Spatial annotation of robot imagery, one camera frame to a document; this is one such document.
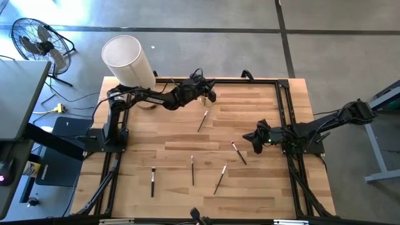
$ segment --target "butcher block tabletop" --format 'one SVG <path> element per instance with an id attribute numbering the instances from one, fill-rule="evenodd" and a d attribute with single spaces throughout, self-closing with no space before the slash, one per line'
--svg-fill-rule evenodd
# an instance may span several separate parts
<path id="1" fill-rule="evenodd" d="M 296 121 L 312 121 L 305 80 L 288 80 Z M 118 84 L 115 77 L 105 77 L 100 99 Z M 156 84 L 156 90 L 163 86 Z M 173 87 L 168 85 L 166 91 Z M 122 154 L 112 217 L 190 218 L 190 210 L 196 207 L 203 216 L 212 219 L 295 218 L 288 164 L 280 146 L 264 147 L 261 154 L 256 154 L 251 143 L 242 138 L 243 134 L 254 131 L 261 119 L 266 119 L 271 127 L 281 126 L 275 86 L 216 84 L 214 89 L 217 101 L 210 107 L 197 100 L 176 111 L 162 106 L 147 111 L 138 106 L 130 109 L 129 139 Z M 95 128 L 101 128 L 106 122 L 108 109 L 107 101 L 99 106 Z M 207 117 L 197 132 L 206 110 Z M 97 152 L 83 162 L 71 213 L 79 211 L 99 186 L 104 155 Z M 194 186 L 191 156 L 194 156 Z M 334 214 L 324 164 L 314 155 L 304 155 L 304 162 L 309 187 Z M 226 172 L 214 195 L 225 164 Z M 151 197 L 153 166 L 156 167 L 155 191 Z M 106 207 L 108 192 L 109 188 L 105 191 L 102 210 Z M 299 195 L 305 212 L 304 194 L 299 191 Z"/>

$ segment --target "fan grille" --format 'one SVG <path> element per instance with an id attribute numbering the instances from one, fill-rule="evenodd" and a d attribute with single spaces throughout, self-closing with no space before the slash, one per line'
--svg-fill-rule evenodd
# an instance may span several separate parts
<path id="1" fill-rule="evenodd" d="M 41 43 L 41 39 L 38 36 L 38 26 L 42 26 L 45 30 L 51 35 L 51 38 L 48 39 L 54 46 L 56 50 L 58 50 L 63 56 L 66 61 L 66 66 L 63 68 L 58 68 L 54 63 L 54 59 L 50 56 L 49 53 L 46 55 L 41 54 L 33 54 L 25 49 L 22 43 L 19 40 L 19 37 L 27 37 L 31 43 Z M 55 74 L 62 74 L 67 71 L 71 64 L 71 55 L 68 53 L 69 48 L 68 45 L 65 43 L 64 39 L 56 34 L 53 29 L 46 29 L 49 26 L 44 22 L 38 21 L 37 19 L 29 19 L 29 18 L 21 18 L 14 22 L 11 28 L 11 39 L 14 43 L 16 49 L 20 53 L 20 55 L 26 60 L 44 60 L 50 61 L 50 73 L 53 73 L 54 67 L 56 67 Z"/>

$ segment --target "white paper cup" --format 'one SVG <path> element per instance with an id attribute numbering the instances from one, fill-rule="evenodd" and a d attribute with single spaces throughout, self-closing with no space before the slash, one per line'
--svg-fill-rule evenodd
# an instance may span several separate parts
<path id="1" fill-rule="evenodd" d="M 156 78 L 135 37 L 121 35 L 112 38 L 104 45 L 101 57 L 122 85 L 154 89 Z"/>

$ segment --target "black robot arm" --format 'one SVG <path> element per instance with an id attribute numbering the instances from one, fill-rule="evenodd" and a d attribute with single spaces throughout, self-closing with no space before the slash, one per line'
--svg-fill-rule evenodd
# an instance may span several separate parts
<path id="1" fill-rule="evenodd" d="M 349 102 L 332 114 L 321 117 L 311 122 L 300 122 L 287 127 L 271 128 L 265 119 L 258 121 L 254 132 L 243 135 L 243 138 L 252 142 L 254 152 L 260 154 L 263 145 L 282 144 L 288 149 L 306 148 L 315 140 L 317 134 L 348 123 L 363 125 L 373 121 L 376 113 L 371 110 L 366 102 Z"/>

